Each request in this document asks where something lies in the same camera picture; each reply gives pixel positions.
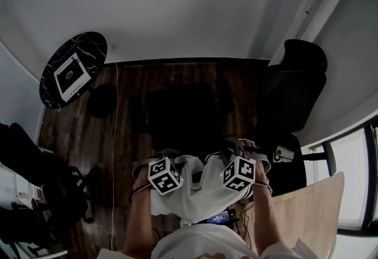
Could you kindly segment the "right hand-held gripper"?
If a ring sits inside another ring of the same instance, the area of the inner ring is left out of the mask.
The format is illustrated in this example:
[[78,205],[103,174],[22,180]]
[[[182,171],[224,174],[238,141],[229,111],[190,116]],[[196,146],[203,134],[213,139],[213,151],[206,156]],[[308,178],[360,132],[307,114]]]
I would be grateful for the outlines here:
[[255,162],[246,155],[238,138],[227,137],[221,144],[220,155],[225,165],[220,175],[223,187],[241,192],[255,182]]

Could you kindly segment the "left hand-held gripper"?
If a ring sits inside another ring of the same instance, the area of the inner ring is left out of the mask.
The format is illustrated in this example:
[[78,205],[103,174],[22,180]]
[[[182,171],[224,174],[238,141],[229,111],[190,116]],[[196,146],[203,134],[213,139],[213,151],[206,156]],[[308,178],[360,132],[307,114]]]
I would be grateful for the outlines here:
[[174,163],[177,154],[171,149],[162,150],[148,164],[148,180],[161,196],[182,187],[182,177]]

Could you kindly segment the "person's right hand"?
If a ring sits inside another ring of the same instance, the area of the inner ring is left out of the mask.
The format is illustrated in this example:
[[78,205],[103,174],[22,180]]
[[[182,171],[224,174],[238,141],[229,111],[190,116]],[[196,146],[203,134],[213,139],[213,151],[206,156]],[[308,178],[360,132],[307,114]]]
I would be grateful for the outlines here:
[[260,149],[257,148],[253,141],[249,141],[247,139],[240,139],[239,141],[243,147],[245,157],[251,158],[256,162],[255,180],[259,184],[268,185],[269,180],[266,174],[271,169],[271,164],[267,156],[260,152]]

